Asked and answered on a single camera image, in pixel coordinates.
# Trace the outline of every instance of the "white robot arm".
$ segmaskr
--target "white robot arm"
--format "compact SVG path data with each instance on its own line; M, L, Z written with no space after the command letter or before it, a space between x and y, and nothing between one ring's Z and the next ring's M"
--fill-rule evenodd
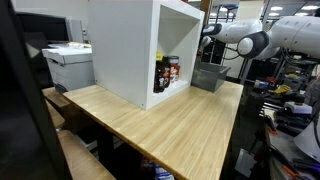
M262 31L259 20L240 20L225 24L209 24L202 36L225 43L238 43L237 51L244 58L266 59L280 47L320 58L320 18L287 16L278 20L268 31Z

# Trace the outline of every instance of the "plastic bin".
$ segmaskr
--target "plastic bin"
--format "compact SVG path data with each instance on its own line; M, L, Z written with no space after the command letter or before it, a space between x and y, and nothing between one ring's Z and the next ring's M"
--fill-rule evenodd
M230 67L217 64L196 62L192 75L191 85L215 92L224 83Z

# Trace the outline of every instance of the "box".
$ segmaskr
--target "box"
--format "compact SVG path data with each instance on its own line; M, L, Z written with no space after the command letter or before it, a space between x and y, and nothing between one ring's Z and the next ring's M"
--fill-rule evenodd
M94 73L91 48L43 49L56 89L66 92L93 85Z
M196 62L191 85L215 92L224 83L227 72L230 69L230 67L224 67L217 64Z

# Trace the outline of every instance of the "white cubby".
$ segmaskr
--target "white cubby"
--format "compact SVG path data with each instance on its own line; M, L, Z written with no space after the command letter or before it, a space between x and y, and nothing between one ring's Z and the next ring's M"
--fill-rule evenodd
M89 2L96 83L150 109L191 83L204 13L176 0ZM153 93L156 51L179 56L179 81Z

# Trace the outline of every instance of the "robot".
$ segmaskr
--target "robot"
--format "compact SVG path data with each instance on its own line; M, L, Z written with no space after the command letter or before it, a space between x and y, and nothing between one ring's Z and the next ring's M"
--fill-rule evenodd
M203 28L200 46L206 46L211 38L235 44L239 56L248 59L267 59L276 55L280 48L288 48L320 58L320 18L287 16L278 20L268 31L262 31L259 20L239 20L232 23L209 24ZM320 162L318 119L297 137L295 144L304 153Z

